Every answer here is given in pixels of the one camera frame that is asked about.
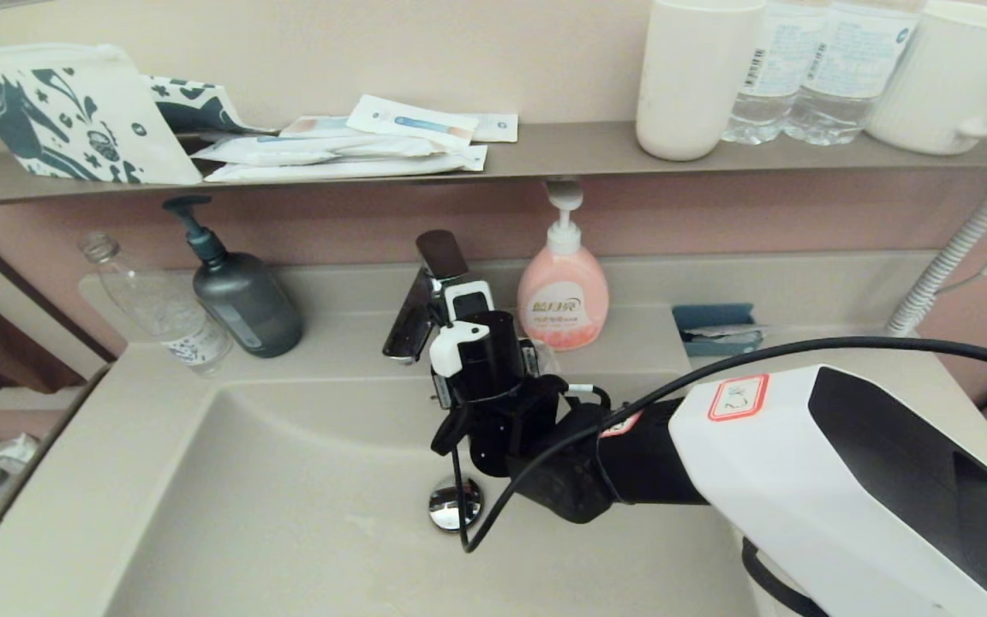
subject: pink soap bottle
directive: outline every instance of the pink soap bottle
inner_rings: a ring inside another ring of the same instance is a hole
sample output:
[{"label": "pink soap bottle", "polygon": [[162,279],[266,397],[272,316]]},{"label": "pink soap bottle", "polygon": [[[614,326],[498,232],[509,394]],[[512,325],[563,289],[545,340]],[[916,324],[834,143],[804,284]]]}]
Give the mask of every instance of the pink soap bottle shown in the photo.
[{"label": "pink soap bottle", "polygon": [[569,351],[600,336],[607,319],[607,281],[600,262],[581,246],[581,228],[569,219],[584,199],[580,184],[546,184],[561,214],[547,230],[546,248],[524,270],[517,307],[529,338]]}]

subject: soap dispenser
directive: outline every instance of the soap dispenser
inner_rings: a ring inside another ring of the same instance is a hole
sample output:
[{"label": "soap dispenser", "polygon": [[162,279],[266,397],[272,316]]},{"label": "soap dispenser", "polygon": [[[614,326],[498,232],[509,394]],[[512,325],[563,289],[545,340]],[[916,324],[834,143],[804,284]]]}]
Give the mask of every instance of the soap dispenser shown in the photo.
[{"label": "soap dispenser", "polygon": [[548,181],[547,196],[559,221],[547,230],[547,246],[524,270],[517,292],[520,321],[529,338],[556,351],[596,340],[607,319],[607,281],[600,262],[581,246],[571,212],[584,200],[575,181]]},{"label": "soap dispenser", "polygon": [[302,317],[264,262],[250,254],[228,253],[212,230],[196,222],[193,206],[211,200],[182,195],[162,206],[188,228],[189,248],[204,263],[193,276],[193,291],[246,352],[259,358],[284,354],[302,338]]}]

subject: sink drain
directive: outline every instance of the sink drain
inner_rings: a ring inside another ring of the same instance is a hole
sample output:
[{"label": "sink drain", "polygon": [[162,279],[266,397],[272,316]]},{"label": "sink drain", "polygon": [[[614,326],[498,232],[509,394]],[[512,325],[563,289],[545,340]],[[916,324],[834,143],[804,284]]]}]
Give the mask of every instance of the sink drain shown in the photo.
[{"label": "sink drain", "polygon": [[[466,524],[470,527],[482,514],[482,489],[469,476],[463,476],[463,493],[466,496]],[[458,534],[459,499],[455,491],[455,477],[436,484],[428,496],[428,516],[440,530]]]}]

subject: faucet handle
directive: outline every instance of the faucet handle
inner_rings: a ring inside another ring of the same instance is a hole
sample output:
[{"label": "faucet handle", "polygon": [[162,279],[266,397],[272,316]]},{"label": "faucet handle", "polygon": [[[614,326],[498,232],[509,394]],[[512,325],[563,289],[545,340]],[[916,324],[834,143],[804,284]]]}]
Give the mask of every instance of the faucet handle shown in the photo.
[{"label": "faucet handle", "polygon": [[418,236],[418,251],[422,254],[424,269],[432,278],[450,281],[467,273],[467,260],[451,231],[433,230]]}]

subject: faucet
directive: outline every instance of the faucet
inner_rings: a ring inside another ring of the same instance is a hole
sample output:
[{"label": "faucet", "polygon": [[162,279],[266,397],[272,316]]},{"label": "faucet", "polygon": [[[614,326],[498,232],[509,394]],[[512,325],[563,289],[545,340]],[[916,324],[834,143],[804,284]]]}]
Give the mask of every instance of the faucet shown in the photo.
[{"label": "faucet", "polygon": [[467,273],[467,261],[451,231],[426,231],[416,245],[422,254],[422,269],[383,344],[383,355],[404,366],[422,358],[432,329],[447,323],[444,289]]}]

